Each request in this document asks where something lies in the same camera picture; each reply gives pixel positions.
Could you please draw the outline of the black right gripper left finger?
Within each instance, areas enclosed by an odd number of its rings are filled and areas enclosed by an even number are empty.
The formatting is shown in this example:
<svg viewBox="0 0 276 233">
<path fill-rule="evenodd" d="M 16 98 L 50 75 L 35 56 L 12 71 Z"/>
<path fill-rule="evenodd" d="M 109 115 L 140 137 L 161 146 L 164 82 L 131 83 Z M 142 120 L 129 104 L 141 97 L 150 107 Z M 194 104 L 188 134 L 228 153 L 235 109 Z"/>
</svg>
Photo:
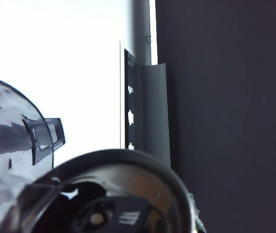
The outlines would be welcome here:
<svg viewBox="0 0 276 233">
<path fill-rule="evenodd" d="M 60 118 L 24 119 L 32 148 L 32 164 L 36 165 L 65 144 L 65 134 Z"/>
</svg>

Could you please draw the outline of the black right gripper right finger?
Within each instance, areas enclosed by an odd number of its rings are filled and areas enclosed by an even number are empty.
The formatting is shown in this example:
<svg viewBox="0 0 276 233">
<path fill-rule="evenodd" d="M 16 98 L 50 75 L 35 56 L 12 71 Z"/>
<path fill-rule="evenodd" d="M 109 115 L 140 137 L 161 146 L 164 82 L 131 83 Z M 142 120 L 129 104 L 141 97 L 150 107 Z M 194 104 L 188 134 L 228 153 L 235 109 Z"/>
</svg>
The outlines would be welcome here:
<svg viewBox="0 0 276 233">
<path fill-rule="evenodd" d="M 206 233 L 207 230 L 199 217 L 200 211 L 196 207 L 194 196 L 192 193 L 188 193 L 188 202 L 190 210 L 190 224 L 191 224 L 191 233 Z"/>
</svg>

